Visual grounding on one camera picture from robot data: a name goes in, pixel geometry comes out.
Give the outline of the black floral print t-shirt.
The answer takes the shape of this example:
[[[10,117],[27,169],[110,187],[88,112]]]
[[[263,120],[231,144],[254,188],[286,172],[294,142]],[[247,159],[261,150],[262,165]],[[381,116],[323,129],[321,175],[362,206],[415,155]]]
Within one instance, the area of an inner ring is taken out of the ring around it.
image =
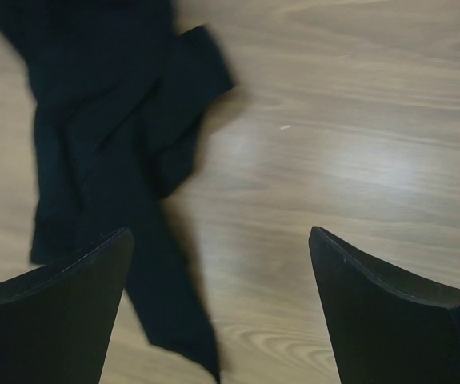
[[[161,202],[190,176],[208,106],[233,86],[204,26],[170,1],[0,1],[36,101],[30,261],[127,228],[126,279],[149,343],[221,374],[214,328]]]

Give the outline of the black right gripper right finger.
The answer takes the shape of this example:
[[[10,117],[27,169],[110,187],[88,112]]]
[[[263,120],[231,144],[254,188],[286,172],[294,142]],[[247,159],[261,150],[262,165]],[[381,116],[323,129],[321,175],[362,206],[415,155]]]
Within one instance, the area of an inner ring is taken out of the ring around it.
[[[310,257],[343,383],[460,383],[460,289],[315,227]]]

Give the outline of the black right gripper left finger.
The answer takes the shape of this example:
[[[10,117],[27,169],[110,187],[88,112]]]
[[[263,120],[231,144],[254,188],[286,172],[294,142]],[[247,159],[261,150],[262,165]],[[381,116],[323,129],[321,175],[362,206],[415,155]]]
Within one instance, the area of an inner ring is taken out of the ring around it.
[[[98,383],[134,248],[128,229],[0,282],[0,383]]]

